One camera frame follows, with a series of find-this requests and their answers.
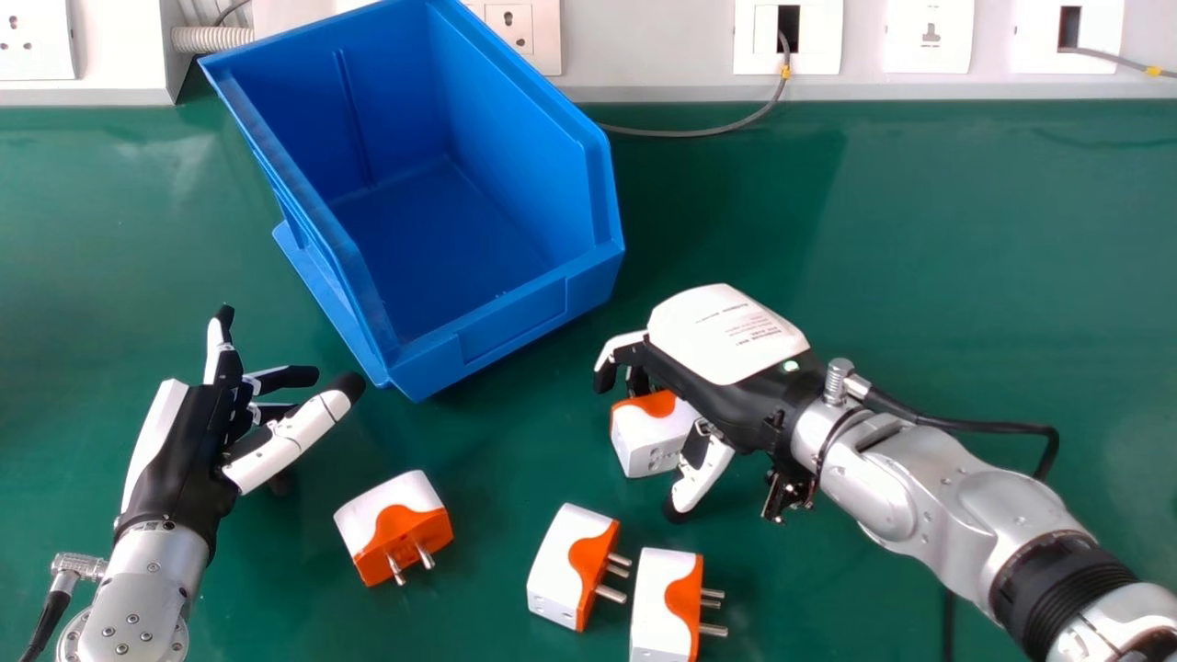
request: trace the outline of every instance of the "wall socket plate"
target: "wall socket plate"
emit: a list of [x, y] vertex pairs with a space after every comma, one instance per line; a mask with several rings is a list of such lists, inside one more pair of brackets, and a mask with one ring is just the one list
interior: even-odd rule
[[466, 2], [471, 12], [544, 75], [564, 74], [560, 0]]
[[969, 73], [973, 0], [890, 0], [883, 40], [887, 73]]
[[1078, 45], [1119, 54], [1124, 32], [1124, 0], [1017, 0], [1013, 6], [1013, 73], [1112, 74], [1116, 64], [1075, 53], [1059, 53], [1063, 7], [1080, 7]]
[[0, 0], [0, 80], [73, 80], [68, 0]]
[[736, 0], [732, 73], [780, 73], [784, 62], [777, 48], [780, 7], [799, 8], [798, 44], [790, 58], [793, 73], [840, 73], [843, 0]]

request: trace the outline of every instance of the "robotic hand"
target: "robotic hand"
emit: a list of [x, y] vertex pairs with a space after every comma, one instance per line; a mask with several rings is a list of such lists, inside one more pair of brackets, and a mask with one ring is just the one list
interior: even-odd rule
[[363, 377], [345, 373], [301, 405], [254, 402], [278, 389], [312, 386], [319, 370], [288, 365], [245, 373], [232, 323], [230, 306], [208, 323], [204, 384], [160, 384], [131, 457], [111, 560], [58, 555], [21, 662], [44, 650], [79, 580], [99, 588], [93, 604], [66, 625], [58, 662], [182, 662], [188, 614], [220, 521], [239, 496], [273, 479], [363, 395]]
[[664, 510], [684, 521], [734, 455], [772, 462], [764, 518], [812, 508], [820, 490], [884, 549], [924, 563], [953, 594], [1049, 662], [1177, 662], [1177, 597], [1142, 583], [1035, 477], [991, 466], [945, 430], [1052, 428], [918, 413], [846, 359], [823, 366], [792, 324], [727, 285], [681, 292], [649, 327], [609, 340], [594, 389], [620, 364], [631, 396], [651, 379], [701, 416], [686, 435]]

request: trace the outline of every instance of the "orange and white plug adapter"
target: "orange and white plug adapter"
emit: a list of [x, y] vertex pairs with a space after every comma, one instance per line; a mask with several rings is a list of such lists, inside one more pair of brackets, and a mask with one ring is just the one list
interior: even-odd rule
[[699, 636], [727, 636], [727, 628], [700, 621], [718, 609], [724, 591], [703, 588], [703, 556], [645, 548], [638, 560], [630, 624], [630, 662], [694, 662]]
[[433, 569], [433, 554], [453, 541], [450, 512], [425, 477], [410, 471], [377, 485], [335, 511], [335, 527], [368, 587], [394, 578], [418, 561]]
[[594, 598], [618, 604], [624, 593], [601, 583], [605, 572], [629, 578], [632, 561], [613, 552], [620, 523], [565, 503], [547, 528], [527, 576], [527, 609], [537, 616], [583, 633]]
[[678, 466], [683, 443], [699, 412], [670, 391], [626, 398], [613, 405], [609, 435], [627, 478]]

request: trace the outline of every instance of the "blue storage container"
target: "blue storage container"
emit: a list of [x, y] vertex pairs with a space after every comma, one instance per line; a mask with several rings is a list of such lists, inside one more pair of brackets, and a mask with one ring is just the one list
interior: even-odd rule
[[201, 60], [274, 238], [379, 386], [413, 400], [605, 303], [604, 133], [457, 0], [394, 0]]

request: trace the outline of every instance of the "green table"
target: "green table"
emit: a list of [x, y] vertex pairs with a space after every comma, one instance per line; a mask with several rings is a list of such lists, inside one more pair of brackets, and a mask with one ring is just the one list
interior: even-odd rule
[[[199, 379], [221, 302], [247, 366], [355, 365], [270, 238], [277, 205], [198, 79], [174, 110], [0, 113], [0, 656], [25, 646], [55, 551], [108, 551], [151, 398], [166, 377]], [[591, 113], [687, 126], [744, 111]], [[526, 611], [566, 501], [618, 517], [630, 556], [706, 556], [706, 584], [730, 596], [709, 617], [731, 637], [704, 660], [936, 660], [931, 574], [827, 501], [759, 521], [762, 458], [733, 463], [680, 528], [659, 512], [665, 477], [621, 476], [592, 362], [663, 298], [716, 280], [920, 408], [1053, 422], [1053, 486], [1138, 572], [1177, 585], [1175, 118], [1175, 102], [809, 104], [717, 139], [617, 139], [630, 252], [613, 303], [425, 404], [370, 391], [298, 465], [294, 495], [240, 501], [192, 660], [624, 660], [625, 608], [599, 603], [583, 635]], [[969, 443], [1024, 470], [1039, 450]], [[406, 588], [366, 589], [331, 515], [410, 469], [457, 539]], [[958, 648], [1017, 655], [970, 609]]]

